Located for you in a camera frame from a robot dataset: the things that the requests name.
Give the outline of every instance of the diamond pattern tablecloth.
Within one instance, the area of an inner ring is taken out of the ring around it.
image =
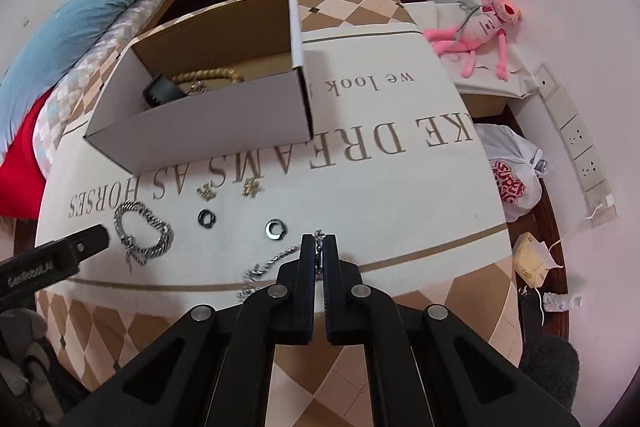
[[[298,5],[303,31],[413,22],[399,0],[298,0]],[[71,121],[94,107],[117,58],[116,52],[91,78]],[[416,309],[431,303],[444,304],[514,365],[520,361],[522,338],[511,257],[453,280],[396,296],[395,300]],[[37,308],[47,320],[49,340],[60,362],[91,391],[178,318],[97,307],[50,291],[38,293]],[[309,346],[276,348],[267,425],[372,426],[366,375],[362,347],[328,344],[324,339],[324,315],[317,314],[314,340]]]

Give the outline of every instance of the blue blanket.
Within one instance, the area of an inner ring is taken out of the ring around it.
[[[136,0],[68,0],[24,45],[0,84],[0,164],[33,103]]]

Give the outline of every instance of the pink panther plush toy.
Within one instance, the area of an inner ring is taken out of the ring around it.
[[[433,42],[433,50],[438,57],[446,52],[469,52],[469,59],[460,73],[462,78],[469,78],[474,72],[476,48],[498,35],[499,60],[495,73],[506,82],[507,37],[504,27],[508,23],[516,25],[521,19],[520,10],[509,0],[482,0],[482,6],[477,6],[459,27],[425,30],[423,35]]]

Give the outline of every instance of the red fabric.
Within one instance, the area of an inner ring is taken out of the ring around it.
[[[0,166],[0,216],[38,219],[45,179],[33,153],[36,118],[51,90],[31,107]]]

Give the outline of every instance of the silver chain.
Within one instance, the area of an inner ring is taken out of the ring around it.
[[[122,226],[122,216],[125,212],[137,212],[140,216],[144,217],[148,224],[160,232],[160,239],[158,239],[158,242],[152,247],[140,247],[140,245],[136,243],[136,238],[124,231]],[[144,266],[149,259],[158,257],[169,250],[169,247],[171,247],[171,243],[174,240],[174,231],[171,226],[154,216],[151,210],[149,210],[145,204],[140,201],[123,201],[116,208],[116,211],[113,214],[113,224],[115,225],[116,233],[120,238],[120,242],[127,249],[126,261],[127,264],[129,264],[129,271],[132,270],[131,258],[133,258],[136,263]]]
[[[324,233],[322,230],[316,230],[314,234],[314,240],[316,242],[316,275],[322,275],[322,240],[324,239]],[[264,274],[266,274],[274,264],[278,263],[286,256],[291,255],[294,252],[300,250],[300,245],[295,245],[295,247],[288,248],[285,251],[280,252],[272,259],[268,260],[262,268],[260,268],[259,264],[254,266],[254,269],[248,270],[244,273],[244,289],[238,293],[238,300],[240,302],[244,302],[244,300],[251,294],[257,292],[258,288],[255,286],[255,283],[262,278]]]

